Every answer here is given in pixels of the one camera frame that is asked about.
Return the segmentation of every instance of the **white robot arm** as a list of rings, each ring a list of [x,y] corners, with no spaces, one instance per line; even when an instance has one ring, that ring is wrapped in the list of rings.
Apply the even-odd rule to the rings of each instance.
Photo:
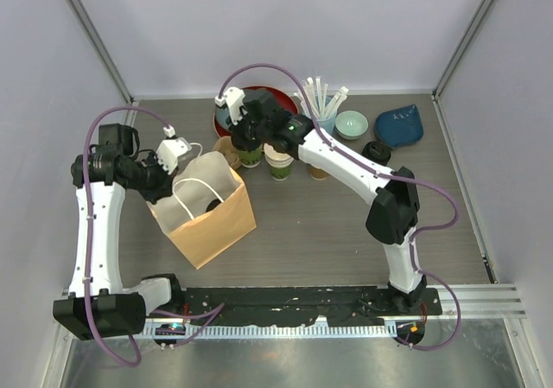
[[[103,336],[135,334],[142,331],[146,316],[167,303],[182,305],[181,287],[175,275],[145,277],[125,290],[119,273],[119,219],[126,189],[137,190],[155,203],[172,194],[172,182],[179,159],[191,146],[174,130],[165,131],[156,152],[138,161],[137,131],[121,124],[99,127],[99,144],[89,160],[93,204],[91,296],[97,327]],[[87,201],[83,188],[82,156],[71,167],[79,203],[77,259],[68,298],[54,302],[54,317],[82,340],[92,338],[84,310]]]
[[[244,94],[237,87],[230,87],[215,103],[219,107],[228,106],[229,131],[238,149],[254,150],[261,143],[268,143],[278,152],[327,171],[355,191],[370,208],[367,230],[385,248],[390,268],[388,285],[395,290],[392,300],[403,311],[420,303],[426,277],[414,268],[410,259],[410,238],[416,230],[419,208],[415,185],[390,181],[362,169],[338,153],[333,145],[339,145],[342,151],[377,173],[392,175],[392,169],[369,161],[326,133],[327,141],[323,141],[309,118],[290,115],[270,92],[256,90]],[[394,174],[414,178],[407,168]],[[415,243],[411,244],[418,265]]]

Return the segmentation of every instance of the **red bowl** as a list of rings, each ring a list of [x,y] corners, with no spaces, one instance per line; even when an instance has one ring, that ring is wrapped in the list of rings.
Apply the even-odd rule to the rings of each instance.
[[[296,107],[296,103],[294,103],[294,100],[292,100],[289,96],[287,96],[286,94],[284,94],[280,90],[277,90],[276,88],[266,87],[266,86],[250,86],[250,87],[245,87],[244,90],[245,89],[257,90],[258,88],[264,88],[264,89],[268,90],[269,92],[272,92],[273,95],[275,96],[276,101],[278,102],[279,105],[281,105],[283,107],[284,110],[287,110],[292,114],[297,114],[297,107]],[[225,130],[219,124],[219,122],[215,118],[215,113],[213,114],[213,128],[215,129],[215,132],[217,133],[217,135],[219,137],[230,136],[231,135],[228,132],[228,130]]]

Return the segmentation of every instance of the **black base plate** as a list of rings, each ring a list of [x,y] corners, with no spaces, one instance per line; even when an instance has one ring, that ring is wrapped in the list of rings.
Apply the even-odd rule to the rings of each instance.
[[[392,291],[377,286],[188,288],[184,293],[190,315],[225,304],[212,322],[215,326],[294,328],[312,325],[319,315],[327,317],[330,327],[371,326],[384,323],[380,316],[421,314],[420,306],[400,313],[391,303]],[[425,289],[423,301],[427,315],[442,313],[436,289]],[[192,321],[194,325],[204,322]]]

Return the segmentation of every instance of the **white bag handle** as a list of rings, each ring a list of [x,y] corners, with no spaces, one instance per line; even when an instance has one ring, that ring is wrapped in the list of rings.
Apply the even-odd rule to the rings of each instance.
[[[211,185],[209,185],[207,182],[203,181],[202,179],[197,179],[197,178],[186,178],[186,179],[181,179],[180,181],[178,182],[175,182],[175,185],[173,185],[173,196],[175,197],[175,199],[179,202],[179,204],[181,204],[181,206],[184,208],[184,210],[187,212],[188,216],[190,217],[190,219],[194,219],[195,217],[192,215],[192,213],[190,212],[190,210],[188,209],[188,207],[184,204],[184,202],[181,201],[181,199],[177,196],[176,192],[175,192],[175,187],[179,184],[179,183],[183,183],[183,182],[186,182],[186,181],[194,181],[194,182],[199,182],[201,183],[202,185],[206,186],[211,192],[213,192],[213,194],[217,197],[218,200],[220,200],[221,202],[224,202],[225,200],[223,200],[223,198],[221,198],[221,195],[219,195],[219,193],[213,189],[211,187]]]

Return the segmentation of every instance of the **white cup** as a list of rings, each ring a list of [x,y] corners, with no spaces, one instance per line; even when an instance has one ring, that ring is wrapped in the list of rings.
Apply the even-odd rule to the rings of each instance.
[[[270,175],[276,181],[284,181],[290,176],[294,158],[286,153],[278,153],[267,143],[263,146],[265,160],[269,164]]]

